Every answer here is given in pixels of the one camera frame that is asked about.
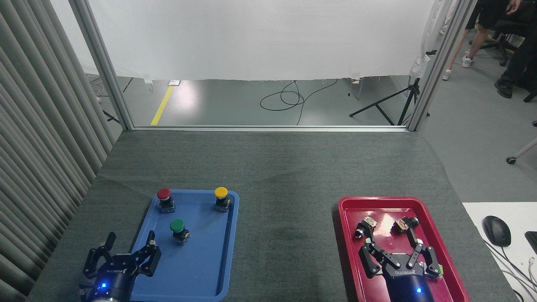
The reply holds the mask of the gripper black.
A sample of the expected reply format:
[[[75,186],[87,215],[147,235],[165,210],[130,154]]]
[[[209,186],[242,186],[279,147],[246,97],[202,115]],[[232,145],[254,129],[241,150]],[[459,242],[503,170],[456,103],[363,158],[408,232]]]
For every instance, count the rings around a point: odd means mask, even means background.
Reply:
[[[109,232],[104,244],[89,250],[84,278],[79,282],[81,302],[129,302],[136,277],[155,275],[162,253],[154,231],[149,231],[146,244],[131,255],[111,256],[116,237],[115,232]],[[102,257],[105,263],[97,268]]]
[[[435,299],[426,278],[442,277],[435,249],[420,242],[413,228],[409,227],[406,234],[414,249],[410,256],[389,254],[366,238],[359,250],[365,275],[368,279],[383,275],[391,302],[433,302]]]

